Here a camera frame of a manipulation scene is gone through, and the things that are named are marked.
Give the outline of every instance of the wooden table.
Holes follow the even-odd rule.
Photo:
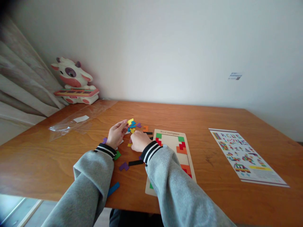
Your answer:
[[[86,134],[71,131],[49,142],[48,128],[84,105],[69,105],[1,146],[0,193],[58,201],[74,181],[77,160],[95,149],[116,122],[134,118],[151,132],[186,134],[198,185],[235,223],[303,224],[303,147],[245,109],[118,102],[91,120]],[[208,128],[238,131],[290,188],[241,182]],[[115,161],[111,181],[120,188],[106,206],[159,213],[157,198],[145,194],[144,165],[118,169],[138,159],[139,153],[127,146],[129,137],[119,147],[122,156]]]

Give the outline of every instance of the cow ear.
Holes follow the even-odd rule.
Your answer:
[[[88,82],[92,81],[92,76],[84,71],[81,72],[81,76]]]
[[[59,70],[59,65],[56,64],[56,63],[51,64],[51,67],[52,67],[54,70],[56,70],[56,71]]]
[[[80,63],[79,61],[77,61],[77,63],[75,64],[75,66],[76,66],[77,68],[81,68],[81,63]]]

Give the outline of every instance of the instruction sheet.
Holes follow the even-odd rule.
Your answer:
[[[241,181],[289,187],[237,131],[209,130]]]

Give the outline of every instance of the sticker on wall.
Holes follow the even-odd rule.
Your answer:
[[[231,73],[228,79],[239,80],[243,73]]]

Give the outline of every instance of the cow toy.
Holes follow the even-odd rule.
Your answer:
[[[99,89],[95,86],[88,86],[93,81],[92,76],[81,69],[81,63],[66,58],[57,58],[58,63],[51,64],[51,67],[60,72],[60,79],[66,83],[65,89],[56,91],[56,96],[63,97],[69,103],[92,104],[98,99]]]

